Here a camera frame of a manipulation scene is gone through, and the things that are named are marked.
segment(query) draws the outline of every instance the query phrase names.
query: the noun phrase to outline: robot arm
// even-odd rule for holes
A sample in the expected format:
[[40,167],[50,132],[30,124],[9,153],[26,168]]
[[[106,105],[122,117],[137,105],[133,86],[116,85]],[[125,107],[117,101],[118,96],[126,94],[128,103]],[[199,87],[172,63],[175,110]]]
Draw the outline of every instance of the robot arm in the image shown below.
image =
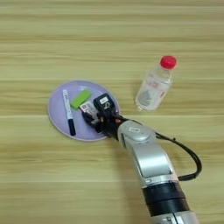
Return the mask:
[[199,224],[186,202],[169,157],[157,142],[155,131],[120,116],[107,94],[96,98],[94,105],[99,111],[99,122],[93,124],[92,117],[86,113],[83,117],[96,131],[113,137],[129,153],[141,182],[151,223]]

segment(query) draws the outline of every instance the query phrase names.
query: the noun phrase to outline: green sponge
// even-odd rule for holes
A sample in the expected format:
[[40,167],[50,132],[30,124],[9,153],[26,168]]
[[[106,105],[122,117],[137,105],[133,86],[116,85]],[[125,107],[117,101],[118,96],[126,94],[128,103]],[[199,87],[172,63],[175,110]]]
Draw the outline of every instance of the green sponge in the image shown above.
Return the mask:
[[70,102],[73,109],[78,109],[79,106],[85,102],[91,96],[91,92],[88,89],[81,91],[75,99]]

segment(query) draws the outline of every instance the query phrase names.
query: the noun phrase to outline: bottle cap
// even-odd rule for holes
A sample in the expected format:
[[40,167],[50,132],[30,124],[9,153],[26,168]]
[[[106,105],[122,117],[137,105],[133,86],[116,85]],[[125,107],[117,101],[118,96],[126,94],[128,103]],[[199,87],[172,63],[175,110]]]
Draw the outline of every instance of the bottle cap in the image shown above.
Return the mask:
[[177,60],[172,56],[164,56],[160,60],[160,65],[166,69],[173,69],[177,64]]

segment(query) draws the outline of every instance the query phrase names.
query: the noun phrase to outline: wooden table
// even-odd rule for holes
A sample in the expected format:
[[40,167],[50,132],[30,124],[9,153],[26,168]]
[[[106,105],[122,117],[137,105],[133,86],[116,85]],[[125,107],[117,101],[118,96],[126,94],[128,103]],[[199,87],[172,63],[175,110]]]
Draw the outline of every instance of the wooden table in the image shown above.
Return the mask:
[[[194,148],[204,170],[181,183],[200,223],[224,220],[224,2],[222,0],[0,1],[0,223],[146,224],[149,214],[125,150],[73,141],[49,122],[61,83],[97,81],[122,113]],[[133,103],[161,56],[178,57],[161,107]],[[194,171],[162,143],[178,174]]]

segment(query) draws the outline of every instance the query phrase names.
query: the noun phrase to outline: marker pen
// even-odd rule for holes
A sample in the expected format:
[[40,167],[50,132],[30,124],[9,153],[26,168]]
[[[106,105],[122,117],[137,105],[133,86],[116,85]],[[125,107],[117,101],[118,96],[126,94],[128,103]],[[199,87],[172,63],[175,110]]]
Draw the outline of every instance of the marker pen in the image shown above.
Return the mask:
[[70,107],[70,102],[69,102],[69,99],[68,99],[67,90],[63,89],[62,94],[63,94],[64,105],[65,105],[65,109],[66,109],[66,119],[67,119],[67,122],[68,122],[70,134],[71,134],[71,136],[75,136],[76,132],[75,132],[75,127],[74,127],[74,119],[73,119],[72,110],[71,110],[71,107]]

